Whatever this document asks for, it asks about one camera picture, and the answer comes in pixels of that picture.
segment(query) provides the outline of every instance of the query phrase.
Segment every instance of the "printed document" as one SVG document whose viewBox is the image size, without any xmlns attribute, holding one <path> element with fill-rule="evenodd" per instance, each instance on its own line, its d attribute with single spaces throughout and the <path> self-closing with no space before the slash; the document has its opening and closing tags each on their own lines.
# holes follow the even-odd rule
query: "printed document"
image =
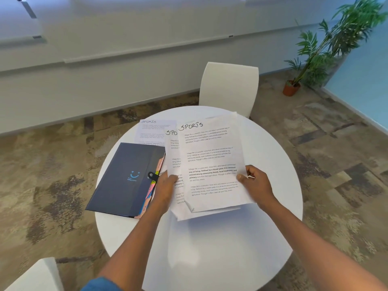
<svg viewBox="0 0 388 291">
<path fill-rule="evenodd" d="M 191 212 L 254 203 L 237 174 L 247 176 L 235 112 L 177 124 L 184 200 Z"/>
<path fill-rule="evenodd" d="M 191 212 L 187 207 L 184 199 L 184 189 L 181 167 L 180 167 L 180 153 L 179 153 L 179 142 L 177 130 L 166 130 L 164 135 L 165 140 L 165 149 L 166 149 L 166 158 L 167 171 L 168 175 L 177 175 L 178 180 L 175 183 L 173 198 L 171 201 L 170 209 L 172 213 L 177 217 L 178 221 L 188 220 L 190 218 L 195 218 L 204 215 L 211 215 L 214 213 L 224 212 L 239 209 L 239 206 L 223 208 L 219 210 L 208 210 L 201 212 Z"/>
<path fill-rule="evenodd" d="M 175 129 L 175 120 L 142 119 L 137 127 L 135 143 L 164 146 L 164 130 Z"/>
</svg>

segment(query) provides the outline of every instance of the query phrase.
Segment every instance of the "white chair backrest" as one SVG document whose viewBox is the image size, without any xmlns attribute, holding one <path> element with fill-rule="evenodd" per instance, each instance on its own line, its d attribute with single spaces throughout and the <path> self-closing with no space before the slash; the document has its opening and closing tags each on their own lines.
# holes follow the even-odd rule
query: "white chair backrest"
<svg viewBox="0 0 388 291">
<path fill-rule="evenodd" d="M 5 291 L 63 291 L 54 257 L 39 259 Z"/>
<path fill-rule="evenodd" d="M 249 117 L 259 87 L 259 68 L 208 62 L 202 76 L 199 104 Z"/>
</svg>

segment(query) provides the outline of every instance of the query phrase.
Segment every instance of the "terracotta pot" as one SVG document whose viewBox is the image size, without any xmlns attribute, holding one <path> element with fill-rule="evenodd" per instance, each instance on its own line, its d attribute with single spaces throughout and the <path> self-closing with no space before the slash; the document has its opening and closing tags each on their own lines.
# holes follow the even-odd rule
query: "terracotta pot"
<svg viewBox="0 0 388 291">
<path fill-rule="evenodd" d="M 287 81 L 284 85 L 283 94 L 291 97 L 295 95 L 295 93 L 299 90 L 300 83 L 298 83 L 296 86 L 293 86 L 293 81 Z"/>
</svg>

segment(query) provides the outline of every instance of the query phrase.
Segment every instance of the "white table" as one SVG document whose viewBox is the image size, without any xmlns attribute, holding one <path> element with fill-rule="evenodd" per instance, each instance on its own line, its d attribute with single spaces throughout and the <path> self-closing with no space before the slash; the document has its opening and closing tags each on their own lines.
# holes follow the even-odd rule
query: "white table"
<svg viewBox="0 0 388 291">
<path fill-rule="evenodd" d="M 165 110 L 148 119 L 190 121 L 228 112 L 187 106 Z M 263 128 L 245 117 L 238 118 L 245 164 L 265 171 L 277 199 L 302 219 L 302 192 L 289 157 Z M 134 126 L 114 145 L 97 184 L 119 144 L 133 143 L 136 130 Z M 112 256 L 137 220 L 98 212 L 95 217 L 102 243 Z M 291 252 L 275 224 L 257 205 L 180 222 L 168 211 L 156 231 L 143 289 L 255 291 L 279 272 Z"/>
</svg>

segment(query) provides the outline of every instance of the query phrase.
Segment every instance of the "left hand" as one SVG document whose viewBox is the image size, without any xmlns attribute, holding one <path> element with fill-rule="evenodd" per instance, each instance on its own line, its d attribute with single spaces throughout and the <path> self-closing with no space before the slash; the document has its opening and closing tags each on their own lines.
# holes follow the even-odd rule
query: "left hand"
<svg viewBox="0 0 388 291">
<path fill-rule="evenodd" d="M 159 176 L 158 182 L 156 183 L 155 196 L 151 204 L 159 207 L 162 213 L 166 213 L 170 206 L 174 184 L 177 180 L 178 176 L 176 175 L 167 177 L 167 171 Z"/>
</svg>

